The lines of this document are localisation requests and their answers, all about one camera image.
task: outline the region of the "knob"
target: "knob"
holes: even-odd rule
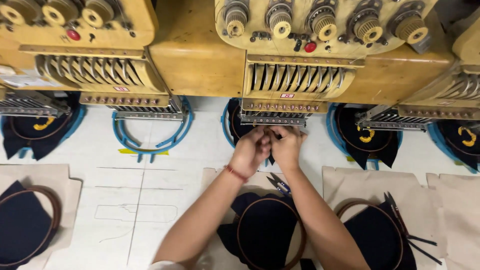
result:
[[[113,8],[105,0],[88,0],[82,18],[92,27],[100,28],[114,16]]]
[[[239,37],[245,30],[247,24],[247,13],[239,6],[230,8],[225,17],[228,34],[232,37]]]
[[[365,43],[372,43],[383,34],[383,29],[377,17],[369,15],[360,18],[353,26],[355,35]]]
[[[285,9],[278,9],[270,15],[270,29],[276,38],[286,38],[292,29],[292,18]]]
[[[42,7],[45,20],[52,24],[64,25],[78,18],[78,8],[72,0],[51,0]]]
[[[329,12],[319,14],[313,20],[313,31],[322,41],[330,40],[336,35],[335,17]]]
[[[395,36],[409,44],[422,41],[427,34],[428,28],[425,26],[422,18],[416,15],[404,19],[395,29]]]
[[[0,6],[0,13],[16,25],[32,24],[41,10],[34,0],[8,0]]]

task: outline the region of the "scissors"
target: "scissors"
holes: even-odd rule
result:
[[[281,194],[285,196],[291,194],[290,187],[286,183],[284,183],[282,179],[280,179],[280,177],[276,176],[272,172],[270,174],[272,175],[273,179],[267,176],[268,181],[270,181],[270,183],[272,183],[272,185],[276,187]]]
[[[421,241],[421,242],[431,244],[431,245],[434,245],[434,246],[437,246],[437,243],[434,242],[434,241],[426,240],[426,239],[416,237],[416,236],[413,236],[413,235],[409,234],[408,230],[407,230],[407,227],[405,226],[405,223],[403,222],[402,216],[400,215],[400,211],[398,210],[398,207],[395,203],[395,200],[393,200],[392,194],[390,194],[390,192],[387,192],[387,193],[384,192],[384,197],[385,197],[385,201],[388,202],[388,204],[390,204],[390,206],[392,207],[393,213],[395,214],[396,219],[400,223],[401,230],[403,232],[403,235],[407,238],[408,243],[410,245],[412,245],[412,247],[414,247],[416,250],[420,251],[423,255],[429,257],[430,259],[434,260],[436,263],[442,265],[441,261],[439,261],[438,259],[436,259],[432,255],[428,254],[427,252],[423,251],[421,248],[419,248],[414,243],[412,243],[412,241],[410,241],[410,239]]]

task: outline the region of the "hand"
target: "hand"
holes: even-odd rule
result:
[[[270,156],[270,149],[270,137],[265,134],[265,126],[259,125],[238,141],[229,164],[236,172],[249,178]]]
[[[299,155],[302,143],[307,139],[307,135],[300,131],[298,126],[270,126],[267,134],[270,136],[272,144],[272,155],[280,169],[287,170],[299,169]]]

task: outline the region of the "red button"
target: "red button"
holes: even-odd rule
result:
[[[67,36],[75,41],[79,41],[80,40],[80,34],[75,31],[75,30],[72,30],[72,29],[68,29],[67,30]]]
[[[313,52],[317,48],[317,44],[315,42],[309,42],[305,44],[305,47],[303,47],[306,52]]]

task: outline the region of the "red string bracelet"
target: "red string bracelet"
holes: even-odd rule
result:
[[[230,164],[225,166],[225,170],[227,170],[229,173],[231,173],[231,174],[237,176],[238,178],[240,178],[244,184],[248,182],[248,178],[244,177],[243,175],[238,173],[236,170],[234,170],[232,167],[230,167]]]

